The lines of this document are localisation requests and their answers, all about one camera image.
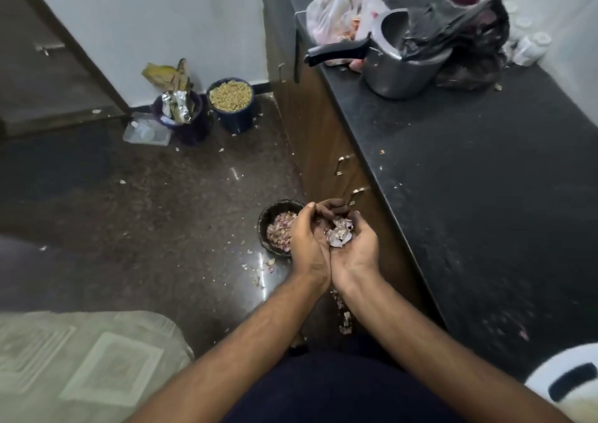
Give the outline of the blue bucket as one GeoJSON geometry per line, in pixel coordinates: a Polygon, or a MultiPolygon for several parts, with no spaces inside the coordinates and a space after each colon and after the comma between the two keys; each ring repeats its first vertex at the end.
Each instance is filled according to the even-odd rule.
{"type": "Polygon", "coordinates": [[[247,108],[244,108],[236,112],[223,112],[217,110],[213,107],[212,103],[210,102],[208,98],[208,93],[212,88],[219,86],[221,83],[227,82],[229,80],[239,80],[249,84],[247,81],[235,77],[217,80],[206,90],[206,99],[211,109],[215,112],[217,118],[220,120],[220,123],[223,126],[223,128],[231,134],[238,135],[249,131],[254,126],[255,91],[253,87],[249,84],[252,87],[253,98],[250,105],[247,108]]]}

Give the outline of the yellow grains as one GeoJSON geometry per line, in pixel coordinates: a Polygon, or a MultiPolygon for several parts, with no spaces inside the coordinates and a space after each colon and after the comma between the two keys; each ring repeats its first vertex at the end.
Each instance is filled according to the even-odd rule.
{"type": "Polygon", "coordinates": [[[229,80],[212,88],[208,93],[208,98],[215,109],[223,112],[236,112],[250,105],[253,91],[246,82],[229,80]]]}

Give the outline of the person's left forearm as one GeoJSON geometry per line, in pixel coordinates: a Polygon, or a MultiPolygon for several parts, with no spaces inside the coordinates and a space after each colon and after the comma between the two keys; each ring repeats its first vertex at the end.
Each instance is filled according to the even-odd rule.
{"type": "Polygon", "coordinates": [[[331,283],[296,268],[230,335],[168,381],[126,423],[219,423],[283,357],[331,283]]]}

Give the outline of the person's right hand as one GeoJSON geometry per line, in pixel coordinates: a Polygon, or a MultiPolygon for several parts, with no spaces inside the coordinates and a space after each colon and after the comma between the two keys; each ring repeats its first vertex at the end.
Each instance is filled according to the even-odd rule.
{"type": "MultiPolygon", "coordinates": [[[[332,227],[337,216],[362,216],[356,210],[350,210],[342,199],[330,199],[322,204],[328,209],[328,220],[325,225],[332,227]]],[[[371,245],[344,245],[342,248],[330,246],[331,273],[333,287],[343,297],[358,288],[365,280],[379,275],[378,236],[371,228],[371,245]]]]}

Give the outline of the white and black object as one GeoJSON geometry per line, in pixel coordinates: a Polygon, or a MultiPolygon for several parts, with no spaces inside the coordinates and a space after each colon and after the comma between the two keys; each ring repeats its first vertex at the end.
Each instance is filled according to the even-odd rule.
{"type": "Polygon", "coordinates": [[[557,353],[525,385],[574,423],[598,423],[598,342],[557,353]]]}

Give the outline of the silver foil wrappers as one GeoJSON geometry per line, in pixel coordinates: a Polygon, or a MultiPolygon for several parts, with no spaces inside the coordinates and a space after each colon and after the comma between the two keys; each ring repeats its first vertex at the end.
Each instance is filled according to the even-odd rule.
{"type": "Polygon", "coordinates": [[[168,125],[190,124],[193,102],[190,93],[184,90],[167,91],[161,94],[161,119],[168,125]]]}

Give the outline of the person's dark clothing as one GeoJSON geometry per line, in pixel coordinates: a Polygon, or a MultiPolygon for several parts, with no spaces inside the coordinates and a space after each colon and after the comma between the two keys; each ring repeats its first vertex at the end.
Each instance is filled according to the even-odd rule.
{"type": "Polygon", "coordinates": [[[465,423],[370,336],[339,351],[290,349],[222,423],[465,423]]]}

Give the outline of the handful of garlic peels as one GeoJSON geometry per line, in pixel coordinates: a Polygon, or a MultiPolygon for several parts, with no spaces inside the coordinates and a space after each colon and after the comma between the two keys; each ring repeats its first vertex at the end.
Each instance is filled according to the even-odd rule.
{"type": "Polygon", "coordinates": [[[333,248],[342,248],[352,239],[354,224],[351,219],[337,216],[332,227],[325,231],[326,240],[333,248]]]}

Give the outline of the black bowl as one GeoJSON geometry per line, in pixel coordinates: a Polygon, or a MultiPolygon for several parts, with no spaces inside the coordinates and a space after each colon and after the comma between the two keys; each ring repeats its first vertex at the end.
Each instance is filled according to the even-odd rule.
{"type": "Polygon", "coordinates": [[[297,200],[282,199],[265,208],[261,212],[258,218],[256,229],[259,243],[266,251],[280,258],[291,258],[290,249],[285,251],[284,249],[277,247],[271,240],[268,239],[267,229],[271,224],[274,223],[274,220],[278,215],[286,212],[292,212],[297,215],[303,207],[304,203],[301,203],[297,200]]]}

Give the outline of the steel pressure cooker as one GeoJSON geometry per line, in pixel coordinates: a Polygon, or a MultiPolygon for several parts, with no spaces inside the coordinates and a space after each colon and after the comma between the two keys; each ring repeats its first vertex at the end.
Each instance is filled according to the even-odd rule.
{"type": "Polygon", "coordinates": [[[386,99],[407,100],[422,92],[442,68],[452,48],[431,56],[407,56],[407,33],[413,11],[393,9],[373,20],[368,36],[310,48],[304,62],[310,67],[337,59],[362,60],[362,77],[369,88],[386,99]]]}

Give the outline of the brown door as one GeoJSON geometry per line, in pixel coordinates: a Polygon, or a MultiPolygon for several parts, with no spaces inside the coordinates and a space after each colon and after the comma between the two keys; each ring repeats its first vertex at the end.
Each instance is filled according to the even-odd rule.
{"type": "Polygon", "coordinates": [[[43,0],[0,0],[0,139],[130,114],[43,0]]]}

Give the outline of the brown wooden cabinet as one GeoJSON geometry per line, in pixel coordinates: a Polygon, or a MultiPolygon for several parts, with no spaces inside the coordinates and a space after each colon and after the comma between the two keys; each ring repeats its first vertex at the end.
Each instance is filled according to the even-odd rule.
{"type": "Polygon", "coordinates": [[[300,32],[298,11],[291,0],[262,2],[268,80],[307,196],[316,200],[345,200],[350,190],[369,186],[370,193],[350,208],[364,209],[363,216],[378,235],[380,271],[391,285],[444,329],[407,241],[374,177],[367,171],[346,121],[341,119],[322,66],[309,67],[303,63],[302,52],[310,41],[300,32]],[[284,84],[278,81],[280,63],[286,63],[284,84]],[[347,154],[356,155],[354,172],[347,177],[335,177],[337,160],[347,154]]]}

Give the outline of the yellow crumpled packet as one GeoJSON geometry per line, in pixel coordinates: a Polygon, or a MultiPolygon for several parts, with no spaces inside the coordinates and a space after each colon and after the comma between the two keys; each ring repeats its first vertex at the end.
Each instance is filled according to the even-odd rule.
{"type": "Polygon", "coordinates": [[[194,86],[186,58],[181,58],[175,67],[147,63],[141,75],[162,92],[189,92],[194,86]]]}

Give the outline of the white plastic bottle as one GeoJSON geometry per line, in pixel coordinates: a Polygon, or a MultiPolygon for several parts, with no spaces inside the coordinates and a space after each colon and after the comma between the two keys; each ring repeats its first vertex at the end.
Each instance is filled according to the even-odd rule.
{"type": "Polygon", "coordinates": [[[524,36],[515,48],[512,62],[522,67],[534,65],[546,54],[551,42],[551,36],[543,31],[524,36]]]}

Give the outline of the clear plastic container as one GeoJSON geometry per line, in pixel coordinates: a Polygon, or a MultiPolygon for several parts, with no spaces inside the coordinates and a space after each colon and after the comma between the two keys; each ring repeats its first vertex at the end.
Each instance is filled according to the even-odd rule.
{"type": "Polygon", "coordinates": [[[123,141],[130,144],[166,147],[171,130],[157,122],[151,114],[134,112],[123,133],[123,141]]]}

